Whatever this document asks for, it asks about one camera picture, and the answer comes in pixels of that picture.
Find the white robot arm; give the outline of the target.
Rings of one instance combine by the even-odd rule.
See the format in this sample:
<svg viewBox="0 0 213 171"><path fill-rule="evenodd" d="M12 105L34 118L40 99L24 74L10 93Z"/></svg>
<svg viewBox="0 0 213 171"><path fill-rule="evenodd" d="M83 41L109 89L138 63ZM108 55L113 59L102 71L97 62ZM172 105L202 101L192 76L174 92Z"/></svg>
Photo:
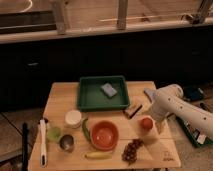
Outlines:
<svg viewBox="0 0 213 171"><path fill-rule="evenodd" d="M173 113L213 140L213 113L185 102L179 85L153 90L152 99L149 110L155 121L163 121L168 113Z"/></svg>

